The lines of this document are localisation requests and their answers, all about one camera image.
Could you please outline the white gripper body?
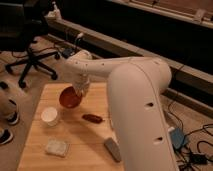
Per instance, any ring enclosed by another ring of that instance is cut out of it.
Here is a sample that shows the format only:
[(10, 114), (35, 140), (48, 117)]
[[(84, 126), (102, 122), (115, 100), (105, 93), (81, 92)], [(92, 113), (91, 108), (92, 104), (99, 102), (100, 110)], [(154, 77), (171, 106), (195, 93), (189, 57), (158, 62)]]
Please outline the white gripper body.
[(90, 86), (89, 76), (85, 74), (75, 75), (72, 85), (78, 95), (86, 95)]

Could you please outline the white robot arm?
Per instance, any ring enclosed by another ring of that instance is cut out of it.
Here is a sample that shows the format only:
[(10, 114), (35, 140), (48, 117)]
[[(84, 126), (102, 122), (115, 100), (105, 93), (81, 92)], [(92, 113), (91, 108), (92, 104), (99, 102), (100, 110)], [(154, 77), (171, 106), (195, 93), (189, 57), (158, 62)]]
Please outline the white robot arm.
[(88, 77), (107, 79), (107, 101), (125, 171), (179, 171), (160, 95), (171, 81), (168, 64), (156, 57), (93, 60), (82, 50), (66, 60), (77, 91)]

